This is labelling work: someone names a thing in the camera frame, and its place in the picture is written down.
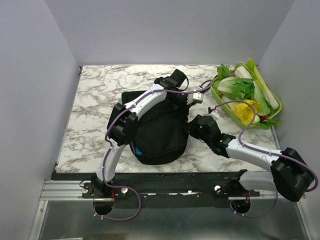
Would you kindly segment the blue dinosaur pencil case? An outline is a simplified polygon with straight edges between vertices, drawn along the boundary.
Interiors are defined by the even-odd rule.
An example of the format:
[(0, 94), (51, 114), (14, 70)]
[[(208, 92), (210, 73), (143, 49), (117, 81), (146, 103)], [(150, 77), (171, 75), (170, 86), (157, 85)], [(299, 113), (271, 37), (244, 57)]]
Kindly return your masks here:
[(134, 152), (135, 152), (135, 155), (138, 155), (138, 156), (142, 155), (142, 152), (138, 149), (137, 146), (134, 147)]

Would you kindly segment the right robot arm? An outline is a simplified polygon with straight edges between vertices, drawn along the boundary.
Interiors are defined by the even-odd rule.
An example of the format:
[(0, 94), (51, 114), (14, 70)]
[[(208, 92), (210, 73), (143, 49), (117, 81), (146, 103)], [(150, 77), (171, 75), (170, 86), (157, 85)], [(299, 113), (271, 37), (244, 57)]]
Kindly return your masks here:
[(210, 115), (197, 115), (188, 123), (187, 132), (207, 144), (218, 156), (242, 160), (264, 169), (258, 173), (245, 171), (233, 180), (230, 191), (236, 196), (247, 190), (265, 190), (298, 202), (316, 180), (312, 170), (293, 148), (273, 150), (240, 142), (235, 136), (222, 133)]

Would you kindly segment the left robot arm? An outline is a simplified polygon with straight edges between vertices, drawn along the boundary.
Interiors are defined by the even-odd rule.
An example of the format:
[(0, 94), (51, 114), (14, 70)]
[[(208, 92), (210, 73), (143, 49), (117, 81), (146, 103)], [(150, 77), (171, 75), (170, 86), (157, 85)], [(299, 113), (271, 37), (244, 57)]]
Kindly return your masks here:
[(155, 105), (165, 100), (186, 106), (189, 94), (179, 89), (188, 77), (180, 70), (167, 77), (157, 78), (151, 87), (126, 104), (116, 104), (107, 125), (105, 141), (109, 144), (100, 168), (94, 173), (91, 184), (93, 191), (101, 198), (113, 194), (110, 181), (115, 177), (116, 166), (127, 145), (134, 141), (140, 118)]

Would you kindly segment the black backpack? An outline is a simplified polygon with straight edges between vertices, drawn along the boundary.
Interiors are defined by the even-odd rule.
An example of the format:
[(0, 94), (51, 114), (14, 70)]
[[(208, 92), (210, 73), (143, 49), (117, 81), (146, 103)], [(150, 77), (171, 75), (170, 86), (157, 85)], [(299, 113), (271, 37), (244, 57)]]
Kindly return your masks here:
[[(130, 128), (129, 147), (144, 165), (164, 165), (177, 160), (188, 142), (189, 109), (179, 108), (165, 100), (152, 106)], [(135, 146), (142, 155), (135, 155)]]

